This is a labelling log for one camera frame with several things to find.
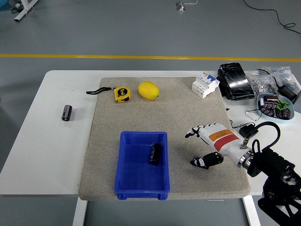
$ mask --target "yellow floor line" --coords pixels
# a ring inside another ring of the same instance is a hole
[[[0,54],[16,58],[93,58],[93,59],[161,59],[161,60],[232,60],[301,62],[301,58],[221,57],[221,56],[136,56],[136,55],[68,55],[68,54]]]

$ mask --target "small blue bowl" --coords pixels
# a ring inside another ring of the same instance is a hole
[[[260,99],[263,98],[264,96],[275,96],[275,94],[272,94],[272,93],[261,93],[260,95],[258,95],[258,97],[257,97],[258,109],[260,109]],[[274,122],[279,122],[279,123],[286,123],[286,122],[289,122],[291,119],[293,119],[293,117],[295,115],[294,114],[294,109],[293,109],[293,104],[292,104],[292,102],[288,98],[286,98],[286,97],[284,97],[282,95],[279,95],[279,96],[280,96],[280,98],[282,100],[285,100],[285,101],[287,101],[289,103],[289,105],[287,107],[291,110],[290,119],[288,119],[288,120],[276,119],[274,117],[270,117],[270,116],[265,115],[264,113],[261,113],[260,110],[258,111],[258,114],[261,115],[263,118],[268,119],[269,121],[274,121]]]

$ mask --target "white table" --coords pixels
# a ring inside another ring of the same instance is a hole
[[[201,71],[50,71],[38,90],[0,174],[1,195],[74,195],[85,157],[97,96],[86,91],[99,88],[103,77],[196,77]],[[208,72],[217,76],[217,72]],[[245,112],[255,100],[229,101],[233,126],[251,122]],[[73,106],[70,122],[62,121],[65,105]],[[272,149],[296,164],[301,174],[297,142],[301,115],[280,124],[281,138]],[[257,138],[265,147],[276,138],[272,127],[260,128]],[[250,178],[251,195],[260,195],[267,176]]]

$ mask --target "yellow tape measure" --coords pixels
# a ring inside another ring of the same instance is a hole
[[[114,95],[117,103],[123,103],[131,98],[131,91],[128,87],[120,86],[114,89]]]

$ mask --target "tape measure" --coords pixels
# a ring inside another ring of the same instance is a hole
[[[117,103],[123,103],[131,98],[131,91],[128,87],[120,86],[114,89],[114,95]]]
[[[120,86],[118,88],[111,88],[111,87],[101,87],[98,90],[95,91],[87,91],[87,94],[96,95],[103,91],[113,90],[115,101],[117,103],[123,103],[128,101],[131,98],[131,91],[128,87]]]

